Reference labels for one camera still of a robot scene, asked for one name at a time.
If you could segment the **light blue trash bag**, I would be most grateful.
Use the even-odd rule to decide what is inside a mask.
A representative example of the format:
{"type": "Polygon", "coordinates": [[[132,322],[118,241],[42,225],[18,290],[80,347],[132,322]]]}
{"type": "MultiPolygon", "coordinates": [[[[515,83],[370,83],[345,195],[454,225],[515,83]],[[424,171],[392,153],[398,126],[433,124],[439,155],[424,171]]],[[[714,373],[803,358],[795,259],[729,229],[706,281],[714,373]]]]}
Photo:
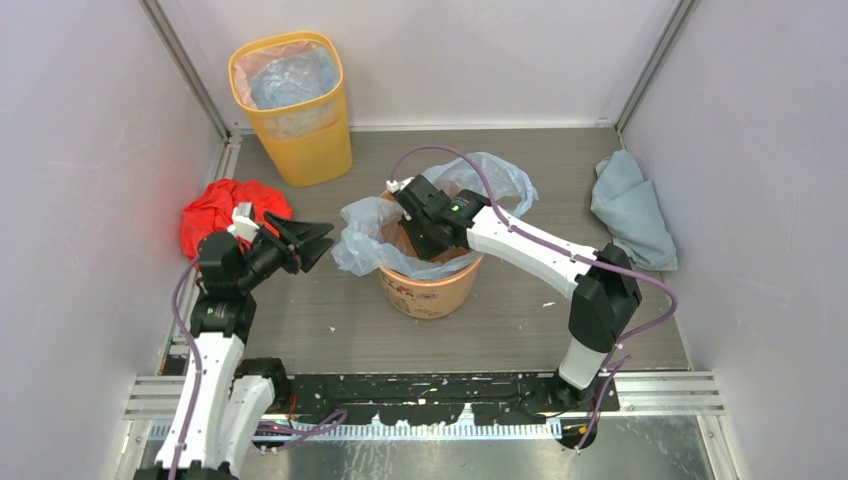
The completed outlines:
{"type": "MultiPolygon", "coordinates": [[[[539,199],[529,175],[518,166],[486,152],[469,157],[481,167],[499,206],[511,215],[524,215],[539,199]]],[[[402,214],[391,197],[366,197],[342,208],[346,226],[331,251],[338,267],[357,276],[382,267],[413,280],[436,281],[482,258],[477,252],[452,248],[432,261],[419,259],[399,225],[402,214]]]]}

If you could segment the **orange round trash bin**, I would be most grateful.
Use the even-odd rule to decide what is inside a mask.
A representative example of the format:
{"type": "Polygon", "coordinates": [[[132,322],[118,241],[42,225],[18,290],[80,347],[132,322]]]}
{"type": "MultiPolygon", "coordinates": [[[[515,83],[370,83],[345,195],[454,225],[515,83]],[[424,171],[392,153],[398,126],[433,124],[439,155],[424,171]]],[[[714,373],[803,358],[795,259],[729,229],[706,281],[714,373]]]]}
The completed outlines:
{"type": "MultiPolygon", "coordinates": [[[[397,219],[381,227],[381,235],[402,253],[412,251],[408,236],[397,225],[397,219]]],[[[452,248],[437,257],[437,263],[444,263],[468,253],[472,252],[452,248]]],[[[471,294],[483,260],[481,255],[475,255],[476,258],[468,266],[434,281],[410,279],[394,270],[380,267],[378,272],[381,286],[390,304],[408,316],[424,320],[446,317],[456,311],[471,294]]]]}

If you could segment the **yellow mesh trash bin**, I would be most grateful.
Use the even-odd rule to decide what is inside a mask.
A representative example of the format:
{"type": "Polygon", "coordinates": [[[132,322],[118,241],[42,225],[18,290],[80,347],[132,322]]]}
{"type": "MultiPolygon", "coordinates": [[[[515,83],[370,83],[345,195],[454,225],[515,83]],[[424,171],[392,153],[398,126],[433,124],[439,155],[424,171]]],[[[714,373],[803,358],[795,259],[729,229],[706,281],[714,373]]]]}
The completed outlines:
{"type": "Polygon", "coordinates": [[[307,187],[346,174],[353,164],[344,86],[344,70],[332,41],[313,31],[280,34],[248,43],[232,54],[229,82],[237,105],[246,115],[279,175],[289,185],[307,187]],[[329,93],[289,107],[260,110],[250,97],[249,79],[261,65],[251,55],[270,47],[314,42],[334,57],[341,78],[329,93]]]}

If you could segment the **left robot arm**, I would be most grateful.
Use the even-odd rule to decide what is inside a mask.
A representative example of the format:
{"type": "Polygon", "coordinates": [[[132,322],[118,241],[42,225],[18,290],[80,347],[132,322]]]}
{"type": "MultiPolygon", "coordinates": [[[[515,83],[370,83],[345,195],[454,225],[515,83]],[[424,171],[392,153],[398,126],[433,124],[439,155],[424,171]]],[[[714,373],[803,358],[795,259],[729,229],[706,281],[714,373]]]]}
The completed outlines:
{"type": "Polygon", "coordinates": [[[265,412],[285,409],[291,382],[278,358],[243,356],[257,304],[253,290],[276,271],[307,273],[333,246],[330,223],[271,212],[258,224],[241,204],[230,226],[205,236],[189,266],[199,296],[177,326],[188,372],[176,413],[153,466],[137,479],[237,479],[265,412]]]}

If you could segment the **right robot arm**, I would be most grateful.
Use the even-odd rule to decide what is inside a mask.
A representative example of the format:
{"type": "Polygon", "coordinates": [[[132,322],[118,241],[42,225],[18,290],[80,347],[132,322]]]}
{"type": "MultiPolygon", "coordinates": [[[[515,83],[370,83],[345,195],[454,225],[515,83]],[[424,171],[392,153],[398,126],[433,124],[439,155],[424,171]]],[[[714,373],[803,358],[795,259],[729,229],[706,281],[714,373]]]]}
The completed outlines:
{"type": "Polygon", "coordinates": [[[624,251],[613,244],[596,250],[569,243],[506,214],[484,195],[463,189],[449,196],[422,175],[390,181],[387,190],[403,210],[399,224],[419,259],[451,248],[494,256],[569,301],[571,340],[554,392],[567,410],[590,402],[604,360],[642,302],[624,251]]]}

